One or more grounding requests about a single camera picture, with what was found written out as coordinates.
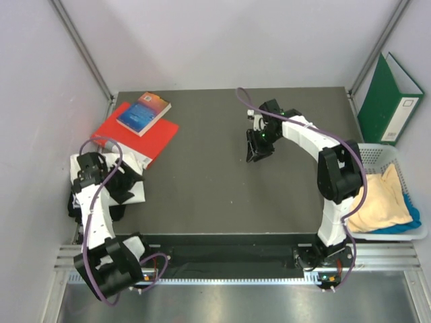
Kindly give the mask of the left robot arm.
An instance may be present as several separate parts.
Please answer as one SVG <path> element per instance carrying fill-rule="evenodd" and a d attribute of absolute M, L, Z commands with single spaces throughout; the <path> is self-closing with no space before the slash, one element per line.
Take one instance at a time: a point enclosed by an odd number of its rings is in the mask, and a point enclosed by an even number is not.
<path fill-rule="evenodd" d="M 116 236 L 114 209 L 145 202 L 143 165 L 132 153 L 70 157 L 71 191 L 86 234 L 74 266 L 94 295 L 109 298 L 142 280 L 153 257 L 139 233 Z"/>

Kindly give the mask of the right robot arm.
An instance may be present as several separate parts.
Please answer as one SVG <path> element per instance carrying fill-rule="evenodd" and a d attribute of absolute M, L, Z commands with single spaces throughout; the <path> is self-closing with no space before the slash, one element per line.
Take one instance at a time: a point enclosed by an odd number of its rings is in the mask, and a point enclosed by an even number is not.
<path fill-rule="evenodd" d="M 253 122 L 246 131 L 248 162 L 272 155 L 280 139 L 297 144 L 317 162 L 317 187 L 324 199 L 322 221 L 311 254 L 300 253 L 296 259 L 306 270 L 332 265 L 345 248 L 343 219 L 365 179 L 358 144 L 316 128 L 295 109 L 282 110 L 275 99 L 248 110 L 247 117 Z"/>

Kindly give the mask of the white flower print t-shirt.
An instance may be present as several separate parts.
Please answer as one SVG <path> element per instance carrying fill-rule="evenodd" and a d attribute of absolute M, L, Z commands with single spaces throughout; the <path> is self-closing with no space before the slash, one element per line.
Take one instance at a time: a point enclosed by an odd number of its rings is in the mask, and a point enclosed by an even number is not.
<path fill-rule="evenodd" d="M 108 173 L 113 170 L 119 160 L 118 153 L 102 153 L 105 158 Z M 78 154 L 70 156 L 70 181 L 78 177 L 80 170 L 77 162 Z M 123 155 L 123 160 L 119 170 L 105 186 L 110 194 L 110 206 L 127 205 L 145 202 L 143 187 L 143 166 L 136 160 L 132 153 Z"/>

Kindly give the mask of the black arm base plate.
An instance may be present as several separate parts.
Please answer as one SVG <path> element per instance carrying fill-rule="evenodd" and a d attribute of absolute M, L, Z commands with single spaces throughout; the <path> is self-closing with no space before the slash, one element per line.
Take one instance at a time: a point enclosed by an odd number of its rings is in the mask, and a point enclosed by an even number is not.
<path fill-rule="evenodd" d="M 154 245 L 152 253 L 164 253 L 171 265 L 186 264 L 269 264 L 280 263 L 286 268 L 309 270 L 320 266 L 349 264 L 350 249 L 345 247 L 336 253 L 325 254 L 317 246 L 294 245 Z"/>

